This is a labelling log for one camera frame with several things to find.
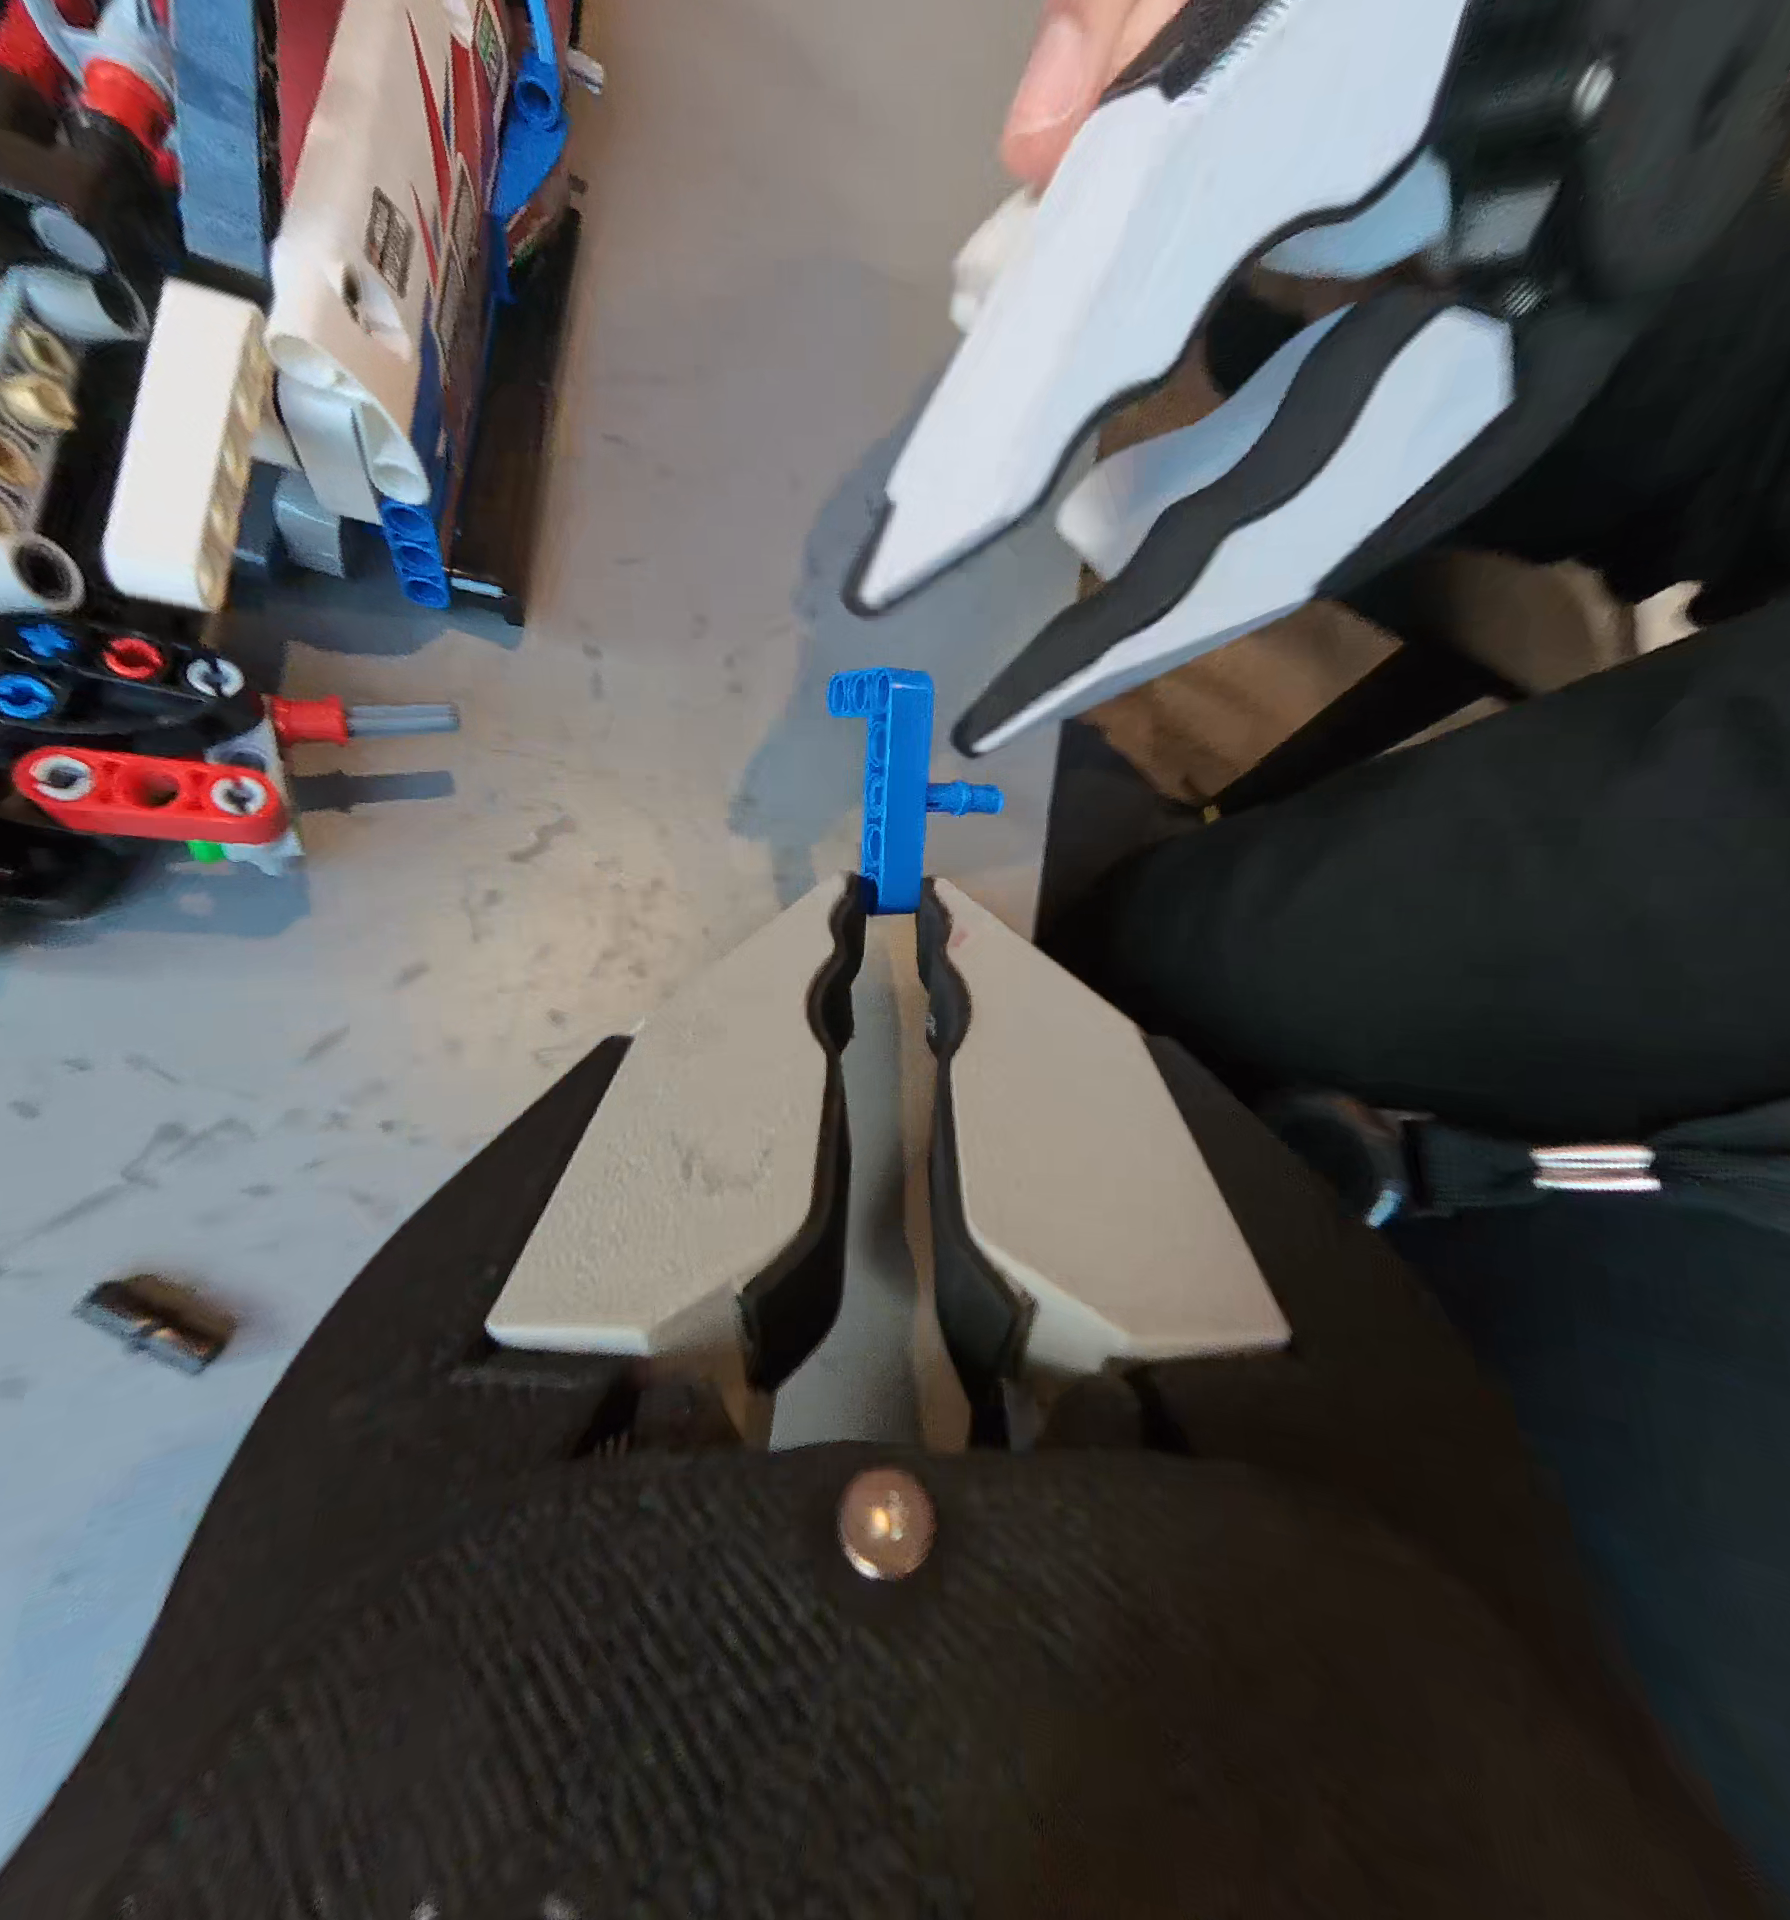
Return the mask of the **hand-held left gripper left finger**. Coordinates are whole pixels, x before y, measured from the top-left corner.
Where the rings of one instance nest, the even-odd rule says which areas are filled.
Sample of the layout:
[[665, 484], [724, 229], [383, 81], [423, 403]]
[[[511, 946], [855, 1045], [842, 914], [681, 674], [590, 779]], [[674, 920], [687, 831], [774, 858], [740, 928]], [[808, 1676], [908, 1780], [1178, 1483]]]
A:
[[484, 1330], [774, 1395], [843, 1292], [863, 882], [832, 877], [674, 990], [618, 1066]]

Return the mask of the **round black badge reel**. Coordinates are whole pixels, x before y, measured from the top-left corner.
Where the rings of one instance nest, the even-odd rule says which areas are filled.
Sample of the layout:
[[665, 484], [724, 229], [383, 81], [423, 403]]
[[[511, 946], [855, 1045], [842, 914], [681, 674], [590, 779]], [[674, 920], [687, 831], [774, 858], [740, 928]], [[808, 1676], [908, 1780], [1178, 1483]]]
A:
[[1258, 1119], [1367, 1228], [1417, 1210], [1410, 1117], [1352, 1094], [1294, 1089], [1269, 1095]]

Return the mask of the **person's black jacket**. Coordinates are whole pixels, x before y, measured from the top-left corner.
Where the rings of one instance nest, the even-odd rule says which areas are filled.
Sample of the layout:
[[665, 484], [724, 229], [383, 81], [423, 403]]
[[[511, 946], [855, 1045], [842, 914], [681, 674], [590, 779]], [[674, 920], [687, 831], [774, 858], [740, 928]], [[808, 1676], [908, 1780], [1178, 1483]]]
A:
[[1235, 1094], [1532, 1145], [1790, 1099], [1790, 595], [1135, 853], [1052, 955]]

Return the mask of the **person's right hand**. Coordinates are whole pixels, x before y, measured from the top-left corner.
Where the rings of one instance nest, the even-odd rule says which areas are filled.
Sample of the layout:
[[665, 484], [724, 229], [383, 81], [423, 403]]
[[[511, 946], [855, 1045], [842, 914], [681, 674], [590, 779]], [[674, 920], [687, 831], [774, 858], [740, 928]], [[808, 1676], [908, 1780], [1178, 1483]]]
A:
[[1011, 101], [998, 156], [1031, 195], [1052, 182], [1075, 135], [1183, 2], [1049, 2]]

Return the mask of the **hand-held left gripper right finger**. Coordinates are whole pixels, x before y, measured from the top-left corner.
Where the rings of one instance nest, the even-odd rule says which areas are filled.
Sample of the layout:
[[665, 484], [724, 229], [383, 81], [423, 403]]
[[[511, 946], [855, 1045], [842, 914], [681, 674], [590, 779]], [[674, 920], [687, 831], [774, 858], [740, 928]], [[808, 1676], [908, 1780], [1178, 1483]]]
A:
[[1280, 1354], [1292, 1325], [1140, 1029], [947, 881], [929, 999], [932, 1297], [963, 1389]]

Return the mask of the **blue angled brick beam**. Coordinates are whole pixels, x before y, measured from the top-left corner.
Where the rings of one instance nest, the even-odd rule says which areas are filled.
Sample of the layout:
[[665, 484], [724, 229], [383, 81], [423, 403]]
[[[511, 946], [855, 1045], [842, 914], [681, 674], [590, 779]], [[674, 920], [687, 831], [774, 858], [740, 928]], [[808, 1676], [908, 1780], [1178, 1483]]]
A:
[[877, 915], [908, 915], [923, 895], [934, 690], [908, 669], [830, 678], [830, 716], [863, 723], [861, 879]]

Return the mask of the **person's dark trousers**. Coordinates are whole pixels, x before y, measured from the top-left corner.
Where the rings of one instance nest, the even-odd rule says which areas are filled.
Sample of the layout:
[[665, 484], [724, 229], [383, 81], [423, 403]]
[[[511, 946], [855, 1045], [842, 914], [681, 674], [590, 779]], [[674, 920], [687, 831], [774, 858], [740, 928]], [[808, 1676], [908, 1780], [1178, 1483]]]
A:
[[1659, 1721], [1790, 1915], [1790, 1235], [1553, 1196], [1388, 1242], [1506, 1384]]

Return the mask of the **toy brick race car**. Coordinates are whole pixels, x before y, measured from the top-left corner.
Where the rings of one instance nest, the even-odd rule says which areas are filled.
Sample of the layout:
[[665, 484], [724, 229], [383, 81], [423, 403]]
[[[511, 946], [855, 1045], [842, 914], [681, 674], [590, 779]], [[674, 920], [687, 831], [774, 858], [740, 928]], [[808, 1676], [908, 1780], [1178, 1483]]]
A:
[[0, 936], [160, 853], [301, 857], [234, 597], [380, 540], [524, 623], [577, 244], [582, 4], [0, 4]]

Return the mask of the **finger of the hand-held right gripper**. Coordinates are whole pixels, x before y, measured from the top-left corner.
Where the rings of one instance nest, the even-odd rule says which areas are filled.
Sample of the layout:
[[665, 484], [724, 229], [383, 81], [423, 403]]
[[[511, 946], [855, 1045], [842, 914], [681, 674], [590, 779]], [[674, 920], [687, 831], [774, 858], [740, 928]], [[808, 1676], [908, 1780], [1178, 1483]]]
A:
[[1097, 462], [1056, 530], [1100, 589], [954, 730], [972, 759], [1269, 627], [1323, 597], [1508, 410], [1508, 324], [1347, 308], [1202, 419]]
[[1471, 7], [1189, 4], [1082, 120], [882, 488], [847, 589], [879, 615], [1034, 516], [1275, 241], [1428, 144]]

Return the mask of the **small black connector pin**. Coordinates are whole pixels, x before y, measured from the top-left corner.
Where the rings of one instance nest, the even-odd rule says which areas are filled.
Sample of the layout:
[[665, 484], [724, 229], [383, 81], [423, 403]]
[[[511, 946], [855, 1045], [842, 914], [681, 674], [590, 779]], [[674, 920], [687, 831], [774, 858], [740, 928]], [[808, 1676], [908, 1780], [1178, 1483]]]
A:
[[133, 1356], [187, 1378], [207, 1373], [235, 1338], [235, 1318], [225, 1307], [157, 1274], [97, 1283], [72, 1317]]

